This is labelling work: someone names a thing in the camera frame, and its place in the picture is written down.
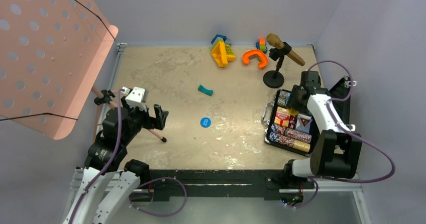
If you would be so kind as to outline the blue round dealer button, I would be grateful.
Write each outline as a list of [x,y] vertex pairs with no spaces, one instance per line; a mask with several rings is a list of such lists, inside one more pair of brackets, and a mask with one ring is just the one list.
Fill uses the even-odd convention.
[[203,128],[208,128],[208,127],[210,127],[210,126],[211,126],[211,119],[210,119],[210,118],[208,118],[208,117],[204,117],[204,118],[202,118],[202,119],[200,120],[200,125],[201,125]]

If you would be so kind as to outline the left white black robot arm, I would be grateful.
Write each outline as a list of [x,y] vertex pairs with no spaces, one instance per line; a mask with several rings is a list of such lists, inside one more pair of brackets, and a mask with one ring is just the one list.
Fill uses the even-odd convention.
[[118,102],[113,103],[106,113],[102,128],[89,147],[83,178],[64,223],[94,223],[96,220],[105,223],[131,190],[144,188],[150,181],[149,165],[132,160],[127,163],[117,184],[105,194],[108,184],[127,155],[129,143],[142,129],[148,130],[162,142],[167,141],[156,131],[165,128],[169,112],[155,104],[155,116],[150,116],[146,106],[146,89],[122,87],[117,93],[102,90],[102,94],[102,98],[95,99],[96,104],[110,104],[111,98],[115,96]]

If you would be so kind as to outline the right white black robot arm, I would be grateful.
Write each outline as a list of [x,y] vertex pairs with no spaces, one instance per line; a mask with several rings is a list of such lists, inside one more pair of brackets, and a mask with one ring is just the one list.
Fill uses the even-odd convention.
[[310,114],[318,128],[319,137],[308,159],[290,160],[285,164],[283,183],[295,187],[302,179],[313,176],[353,178],[362,141],[340,119],[329,90],[321,86],[317,71],[301,73],[300,84],[293,86],[287,106],[303,114]]

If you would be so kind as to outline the triangular red black button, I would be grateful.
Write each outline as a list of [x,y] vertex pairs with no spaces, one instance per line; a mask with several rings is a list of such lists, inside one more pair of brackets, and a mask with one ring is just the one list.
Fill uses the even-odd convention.
[[299,128],[309,128],[312,122],[311,117],[298,117],[297,123]]

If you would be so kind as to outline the yellow round dealer button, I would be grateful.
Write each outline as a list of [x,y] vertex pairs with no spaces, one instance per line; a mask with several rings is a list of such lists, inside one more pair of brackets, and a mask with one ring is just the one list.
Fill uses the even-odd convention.
[[289,111],[290,115],[292,115],[292,116],[297,116],[299,114],[299,111],[297,111],[293,108],[290,108],[288,111]]

